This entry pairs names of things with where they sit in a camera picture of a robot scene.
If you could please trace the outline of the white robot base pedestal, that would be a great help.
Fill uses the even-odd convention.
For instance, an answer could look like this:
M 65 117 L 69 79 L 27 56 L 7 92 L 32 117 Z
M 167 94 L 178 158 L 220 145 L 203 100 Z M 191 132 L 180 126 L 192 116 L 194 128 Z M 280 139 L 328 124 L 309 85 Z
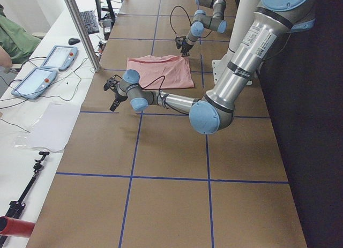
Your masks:
M 253 23 L 253 12 L 260 0 L 240 0 L 237 6 L 237 14 L 230 37 L 227 53 L 221 60 L 212 61 L 214 83 L 216 84 L 221 77 L 226 65 L 235 55 L 245 37 L 247 31 Z

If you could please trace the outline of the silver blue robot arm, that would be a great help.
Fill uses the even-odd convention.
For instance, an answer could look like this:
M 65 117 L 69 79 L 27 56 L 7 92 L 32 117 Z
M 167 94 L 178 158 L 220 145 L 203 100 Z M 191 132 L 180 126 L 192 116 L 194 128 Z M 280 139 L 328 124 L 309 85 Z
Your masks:
M 104 90 L 115 93 L 111 110 L 124 101 L 135 111 L 161 106 L 188 115 L 198 133 L 215 133 L 233 121 L 235 100 L 275 41 L 284 34 L 306 31 L 314 22 L 315 0 L 240 0 L 227 53 L 213 61 L 215 85 L 201 99 L 163 92 L 167 70 L 156 71 L 146 61 L 146 73 L 129 67 L 121 78 L 107 80 Z
M 204 29 L 224 33 L 227 22 L 224 20 L 226 8 L 225 0 L 195 0 L 196 4 L 213 10 L 213 16 L 207 16 L 203 10 L 197 10 L 190 24 L 190 30 L 186 36 L 176 37 L 177 49 L 181 50 L 182 57 L 189 56 L 195 42 L 202 36 Z

